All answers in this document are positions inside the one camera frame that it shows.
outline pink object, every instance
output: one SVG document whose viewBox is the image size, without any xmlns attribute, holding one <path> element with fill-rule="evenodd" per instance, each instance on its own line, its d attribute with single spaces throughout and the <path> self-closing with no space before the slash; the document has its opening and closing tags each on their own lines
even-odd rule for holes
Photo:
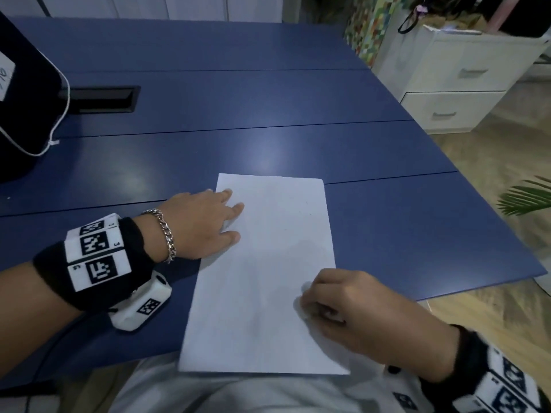
<svg viewBox="0 0 551 413">
<path fill-rule="evenodd" d="M 488 22 L 486 33 L 496 34 L 520 0 L 503 0 Z"/>
</svg>

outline white cord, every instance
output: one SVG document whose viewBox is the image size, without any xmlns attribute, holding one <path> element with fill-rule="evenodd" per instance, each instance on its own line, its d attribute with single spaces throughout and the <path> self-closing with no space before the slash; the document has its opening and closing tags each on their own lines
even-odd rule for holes
<svg viewBox="0 0 551 413">
<path fill-rule="evenodd" d="M 40 52 L 42 54 L 42 56 L 44 56 L 44 58 L 46 58 L 46 61 L 48 61 L 50 63 L 50 65 L 52 65 L 56 71 L 59 73 L 59 75 L 61 75 L 63 77 L 63 79 L 65 80 L 65 83 L 67 84 L 67 103 L 65 104 L 65 110 L 63 110 L 63 114 L 61 115 L 61 117 L 58 119 L 58 121 L 56 122 L 56 124 L 53 125 L 53 128 L 52 130 L 50 131 L 50 137 L 48 139 L 48 143 L 46 144 L 46 147 L 42 150 L 42 152 L 40 153 L 30 153 L 30 152 L 27 152 L 26 150 L 24 150 L 21 146 L 19 146 L 15 140 L 13 140 L 10 135 L 8 135 L 6 133 L 6 131 L 2 128 L 2 126 L 0 126 L 0 132 L 2 132 L 2 134 L 5 136 L 6 139 L 9 140 L 9 142 L 15 146 L 17 149 L 19 149 L 21 152 L 23 152 L 25 155 L 29 155 L 29 156 L 35 156 L 35 157 L 39 157 L 39 156 L 42 156 L 44 155 L 46 152 L 48 152 L 48 149 L 50 148 L 50 146 L 52 145 L 57 145 L 59 143 L 59 141 L 54 141 L 52 140 L 52 137 L 53 137 L 53 132 L 57 129 L 57 127 L 59 126 L 59 124 L 61 123 L 61 121 L 65 118 L 65 115 L 67 114 L 67 110 L 69 110 L 69 103 L 71 102 L 71 86 L 69 84 L 69 81 L 67 80 L 67 78 L 65 77 L 65 75 L 63 74 L 63 72 L 61 72 L 59 70 L 59 68 L 57 66 L 55 66 L 52 61 L 50 61 L 45 54 L 43 54 L 42 52 Z"/>
</svg>

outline white wall panel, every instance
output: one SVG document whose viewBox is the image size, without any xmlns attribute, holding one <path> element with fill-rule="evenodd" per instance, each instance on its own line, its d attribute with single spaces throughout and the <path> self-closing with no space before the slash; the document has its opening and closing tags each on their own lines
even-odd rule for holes
<svg viewBox="0 0 551 413">
<path fill-rule="evenodd" d="M 36 0 L 0 0 L 0 11 L 6 16 L 45 16 Z"/>
<path fill-rule="evenodd" d="M 117 17 L 113 0 L 44 0 L 52 17 Z"/>
<path fill-rule="evenodd" d="M 230 21 L 281 23 L 283 0 L 228 0 Z"/>
<path fill-rule="evenodd" d="M 226 20 L 225 0 L 166 0 L 171 20 Z"/>
<path fill-rule="evenodd" d="M 168 19 L 165 0 L 113 0 L 121 19 Z"/>
</svg>

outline palm leaf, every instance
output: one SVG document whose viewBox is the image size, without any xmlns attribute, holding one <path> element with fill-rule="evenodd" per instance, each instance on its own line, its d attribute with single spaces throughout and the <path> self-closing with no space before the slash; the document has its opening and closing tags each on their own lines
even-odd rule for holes
<svg viewBox="0 0 551 413">
<path fill-rule="evenodd" d="M 542 182 L 524 180 L 526 183 L 542 188 L 513 186 L 499 196 L 498 208 L 504 215 L 517 215 L 531 211 L 551 208 L 551 180 L 536 176 Z"/>
</svg>

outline person's left hand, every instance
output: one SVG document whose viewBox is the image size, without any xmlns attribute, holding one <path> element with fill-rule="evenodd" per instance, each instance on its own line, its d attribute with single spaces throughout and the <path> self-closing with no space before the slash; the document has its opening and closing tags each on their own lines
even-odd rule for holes
<svg viewBox="0 0 551 413">
<path fill-rule="evenodd" d="M 226 206 L 232 191 L 198 194 L 180 193 L 157 208 L 162 212 L 174 237 L 177 256 L 199 259 L 217 253 L 239 242 L 238 232 L 220 233 L 224 221 L 236 218 L 245 205 Z M 145 242 L 145 251 L 155 261 L 164 261 L 169 254 L 165 236 L 155 216 L 146 214 L 134 218 Z"/>
</svg>

